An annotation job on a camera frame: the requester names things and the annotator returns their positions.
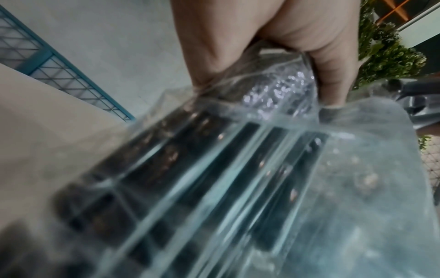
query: white wall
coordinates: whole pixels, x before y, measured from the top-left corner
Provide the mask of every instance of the white wall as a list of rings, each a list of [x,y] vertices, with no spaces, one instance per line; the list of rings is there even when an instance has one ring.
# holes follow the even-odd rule
[[[402,43],[407,47],[416,46],[440,33],[440,4],[432,7],[431,11],[420,19],[415,18],[415,22],[409,22],[400,31]]]
[[[0,0],[135,116],[190,84],[168,0]]]

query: metal grid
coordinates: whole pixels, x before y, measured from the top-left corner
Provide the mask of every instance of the metal grid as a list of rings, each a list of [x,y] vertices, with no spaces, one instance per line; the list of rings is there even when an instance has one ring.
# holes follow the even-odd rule
[[[0,63],[16,69],[41,48],[41,44],[0,11]]]
[[[435,190],[440,181],[440,137],[432,137],[428,142],[426,150],[422,151],[422,160]]]
[[[55,56],[52,56],[47,62],[42,64],[30,76],[71,96],[99,107],[102,110],[110,112],[124,121],[130,121],[130,118],[126,114]]]

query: human hand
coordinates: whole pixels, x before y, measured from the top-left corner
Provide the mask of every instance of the human hand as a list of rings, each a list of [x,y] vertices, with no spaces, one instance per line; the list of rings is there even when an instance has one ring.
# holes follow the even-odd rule
[[[171,0],[192,83],[207,85],[257,36],[309,53],[320,99],[344,104],[358,73],[360,0]]]

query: white surface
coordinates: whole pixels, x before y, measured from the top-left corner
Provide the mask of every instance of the white surface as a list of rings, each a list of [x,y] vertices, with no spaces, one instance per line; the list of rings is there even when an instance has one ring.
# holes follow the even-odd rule
[[[124,108],[139,116],[189,85],[168,0],[0,0]]]
[[[440,4],[402,26],[400,35],[406,47],[413,47],[440,33]]]

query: plastic bag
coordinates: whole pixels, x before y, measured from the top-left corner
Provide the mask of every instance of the plastic bag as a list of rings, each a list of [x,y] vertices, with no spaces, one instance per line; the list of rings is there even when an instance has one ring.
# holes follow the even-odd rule
[[[162,103],[173,106],[169,98]],[[41,216],[5,229],[0,273],[440,273],[432,194],[396,103],[320,111],[307,58],[262,43],[202,96],[174,106],[156,106],[116,136],[126,143],[50,196]]]

